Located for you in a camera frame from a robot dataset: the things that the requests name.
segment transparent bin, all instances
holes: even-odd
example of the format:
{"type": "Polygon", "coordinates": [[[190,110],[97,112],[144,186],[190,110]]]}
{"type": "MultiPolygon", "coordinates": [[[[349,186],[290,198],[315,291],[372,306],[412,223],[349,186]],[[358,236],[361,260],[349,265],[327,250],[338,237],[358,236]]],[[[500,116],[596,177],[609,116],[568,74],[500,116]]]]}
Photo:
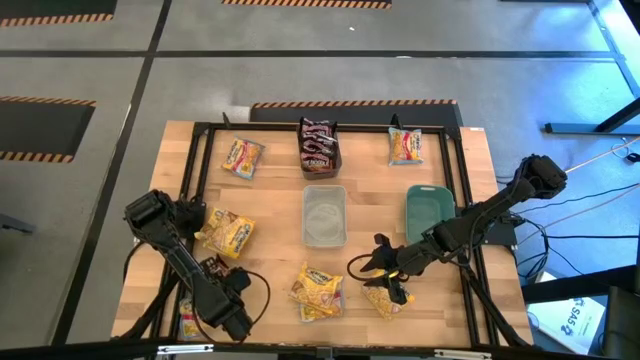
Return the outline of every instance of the transparent bin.
{"type": "Polygon", "coordinates": [[[342,186],[304,188],[302,242],[311,247],[341,247],[347,242],[347,190],[342,186]]]}
{"type": "Polygon", "coordinates": [[[407,191],[407,242],[422,240],[422,232],[456,215],[449,189],[433,185],[414,185],[407,191]]]}

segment wooden tabletop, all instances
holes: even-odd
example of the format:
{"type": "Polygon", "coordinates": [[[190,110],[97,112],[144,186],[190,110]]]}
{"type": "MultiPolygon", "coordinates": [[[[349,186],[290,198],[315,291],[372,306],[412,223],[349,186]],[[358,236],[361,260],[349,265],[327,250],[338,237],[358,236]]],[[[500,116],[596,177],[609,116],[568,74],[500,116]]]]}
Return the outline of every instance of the wooden tabletop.
{"type": "MultiPolygon", "coordinates": [[[[150,188],[177,198],[189,149],[193,122],[167,123],[150,188]]],[[[483,129],[462,128],[463,147],[474,201],[497,191],[493,165],[483,129]]],[[[452,164],[457,168],[453,143],[452,164]]],[[[393,246],[406,243],[405,196],[412,185],[445,186],[440,148],[436,135],[423,135],[424,164],[388,166],[387,134],[341,133],[343,165],[337,178],[307,181],[299,167],[294,132],[216,131],[207,175],[205,201],[207,218],[212,207],[228,209],[256,221],[254,233],[240,258],[229,259],[265,276],[272,289],[271,303],[264,317],[252,329],[249,343],[284,343],[343,346],[448,346],[470,345],[458,269],[434,262],[420,277],[406,284],[416,301],[393,320],[384,320],[361,292],[361,283],[346,273],[346,264],[356,255],[370,253],[373,235],[387,235],[393,246]],[[234,135],[266,146],[253,180],[245,180],[221,168],[234,135]],[[347,190],[347,244],[340,249],[313,249],[301,242],[302,192],[307,185],[341,185],[347,190]],[[303,264],[343,275],[346,310],[344,317],[301,323],[298,304],[287,294],[303,264]]],[[[196,164],[200,163],[201,153],[196,164]]],[[[194,169],[191,194],[198,168],[194,169]]],[[[456,194],[461,201],[457,171],[456,194]]],[[[491,295],[520,336],[531,342],[524,301],[513,256],[503,247],[484,246],[491,295]]],[[[214,253],[196,243],[194,256],[202,260],[214,253]]],[[[112,334],[128,330],[157,294],[164,259],[148,246],[133,257],[124,284],[112,334]]],[[[242,292],[247,312],[254,317],[262,309],[266,291],[260,281],[242,292]]],[[[482,306],[476,312],[481,339],[486,342],[482,306]]],[[[170,306],[164,316],[166,334],[170,306]]],[[[206,327],[218,341],[229,340],[219,328],[206,327]]]]}

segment gray floor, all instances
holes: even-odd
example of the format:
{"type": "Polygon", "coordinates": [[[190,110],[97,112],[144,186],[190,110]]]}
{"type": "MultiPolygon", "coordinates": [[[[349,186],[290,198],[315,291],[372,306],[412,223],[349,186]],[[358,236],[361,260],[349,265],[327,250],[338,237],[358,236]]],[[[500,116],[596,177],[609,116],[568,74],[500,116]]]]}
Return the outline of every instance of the gray floor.
{"type": "MultiPolygon", "coordinates": [[[[162,1],[119,3],[112,23],[3,28],[0,50],[146,49],[162,1]]],[[[617,2],[598,4],[605,18],[620,18],[617,2]]],[[[630,67],[640,69],[637,56],[626,52],[638,44],[628,26],[618,22],[612,33],[630,67]]],[[[497,0],[396,0],[392,11],[234,7],[210,0],[174,0],[160,48],[607,50],[585,5],[497,0]]],[[[33,236],[0,233],[0,285],[10,294],[0,300],[0,325],[11,329],[0,337],[0,348],[48,341],[141,63],[141,59],[0,59],[0,95],[98,101],[72,164],[0,162],[0,212],[38,226],[33,236]]],[[[615,137],[549,136],[540,128],[549,121],[599,122],[633,96],[609,60],[157,59],[70,341],[109,336],[122,263],[131,248],[122,209],[148,188],[165,121],[220,121],[222,111],[232,121],[246,121],[249,106],[260,101],[404,98],[457,99],[465,125],[486,128],[496,173],[509,175],[523,156],[533,152],[547,154],[566,168],[620,143],[615,137]]],[[[572,173],[569,188],[559,199],[634,183],[637,166],[609,156],[572,173]]],[[[531,213],[531,219],[546,224],[600,200],[538,211],[531,213]]],[[[636,234],[638,200],[640,192],[631,193],[552,227],[549,233],[636,234]]],[[[520,239],[530,231],[524,226],[518,229],[520,239]]],[[[633,240],[556,240],[553,245],[582,271],[635,261],[633,240]]],[[[540,241],[532,239],[517,256],[523,259],[540,247],[540,241]]],[[[551,256],[548,267],[574,275],[556,256],[551,256]]]]}

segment striped caution tape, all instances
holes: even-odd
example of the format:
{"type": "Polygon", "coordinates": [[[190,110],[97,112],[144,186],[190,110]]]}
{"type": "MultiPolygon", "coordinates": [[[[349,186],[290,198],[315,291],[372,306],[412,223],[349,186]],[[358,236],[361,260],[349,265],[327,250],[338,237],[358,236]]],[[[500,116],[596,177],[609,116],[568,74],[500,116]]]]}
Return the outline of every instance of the striped caution tape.
{"type": "Polygon", "coordinates": [[[0,160],[70,163],[73,155],[0,151],[0,160]]]}
{"type": "Polygon", "coordinates": [[[309,6],[359,9],[390,9],[391,1],[362,0],[222,0],[228,5],[309,6]]]}
{"type": "Polygon", "coordinates": [[[334,106],[397,106],[397,105],[453,105],[456,100],[364,100],[364,101],[294,101],[255,103],[253,108],[301,108],[301,107],[334,107],[334,106]]]}
{"type": "Polygon", "coordinates": [[[39,98],[39,97],[30,97],[30,96],[0,96],[0,101],[28,102],[28,103],[41,103],[41,104],[88,105],[93,107],[96,106],[96,102],[93,100],[39,98]]]}
{"type": "Polygon", "coordinates": [[[2,21],[0,21],[0,27],[72,24],[72,23],[80,23],[80,22],[101,22],[101,21],[109,21],[111,19],[113,19],[113,14],[38,16],[38,17],[2,19],[2,21]]]}

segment green plastic tray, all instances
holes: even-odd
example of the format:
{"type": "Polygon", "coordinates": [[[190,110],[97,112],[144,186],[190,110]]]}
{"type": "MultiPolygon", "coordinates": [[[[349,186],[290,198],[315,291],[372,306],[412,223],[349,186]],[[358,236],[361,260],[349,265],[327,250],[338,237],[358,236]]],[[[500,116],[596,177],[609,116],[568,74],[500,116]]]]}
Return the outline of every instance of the green plastic tray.
{"type": "Polygon", "coordinates": [[[407,242],[422,240],[422,232],[456,215],[453,195],[447,188],[413,185],[407,192],[407,242]]]}

